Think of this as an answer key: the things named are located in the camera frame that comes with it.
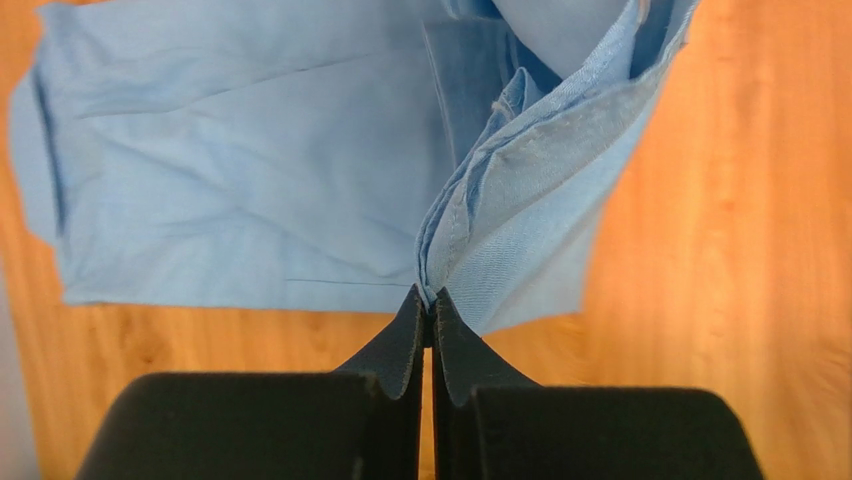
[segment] wood grain surface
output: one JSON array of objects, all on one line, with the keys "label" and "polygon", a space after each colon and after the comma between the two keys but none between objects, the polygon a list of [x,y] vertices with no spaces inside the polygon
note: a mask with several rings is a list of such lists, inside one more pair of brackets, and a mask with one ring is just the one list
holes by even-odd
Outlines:
[{"label": "wood grain surface", "polygon": [[[40,34],[37,3],[0,0],[4,112]],[[607,206],[584,311],[489,343],[547,384],[713,390],[768,478],[848,480],[850,45],[849,0],[705,0]],[[0,255],[44,478],[72,477],[138,375],[329,369],[390,318],[65,306],[52,252],[24,227],[2,138]]]}]

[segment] light blue fabric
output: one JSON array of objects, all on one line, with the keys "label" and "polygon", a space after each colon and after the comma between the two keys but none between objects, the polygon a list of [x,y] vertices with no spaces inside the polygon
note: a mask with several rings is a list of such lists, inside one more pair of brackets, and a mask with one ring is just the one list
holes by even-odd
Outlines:
[{"label": "light blue fabric", "polygon": [[69,303],[572,311],[697,0],[40,9],[12,98]]}]

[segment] wrinkled cloth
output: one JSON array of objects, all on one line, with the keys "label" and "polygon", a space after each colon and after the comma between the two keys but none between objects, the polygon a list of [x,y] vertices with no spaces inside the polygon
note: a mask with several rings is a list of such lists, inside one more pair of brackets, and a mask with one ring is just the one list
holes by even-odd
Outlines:
[{"label": "wrinkled cloth", "polygon": [[697,0],[115,0],[39,9],[11,102],[64,301],[574,311]]}]

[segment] crumpled fabric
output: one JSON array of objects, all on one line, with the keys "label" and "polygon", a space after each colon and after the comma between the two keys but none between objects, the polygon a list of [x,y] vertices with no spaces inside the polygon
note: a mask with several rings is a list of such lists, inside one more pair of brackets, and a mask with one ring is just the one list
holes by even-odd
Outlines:
[{"label": "crumpled fabric", "polygon": [[67,303],[574,311],[697,0],[39,9],[10,145]]}]

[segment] garment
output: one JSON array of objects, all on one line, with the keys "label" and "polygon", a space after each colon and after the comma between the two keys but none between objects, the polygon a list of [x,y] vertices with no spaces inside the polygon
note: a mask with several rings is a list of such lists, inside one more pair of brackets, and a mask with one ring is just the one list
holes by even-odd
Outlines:
[{"label": "garment", "polygon": [[28,225],[68,303],[573,311],[696,1],[48,4]]}]

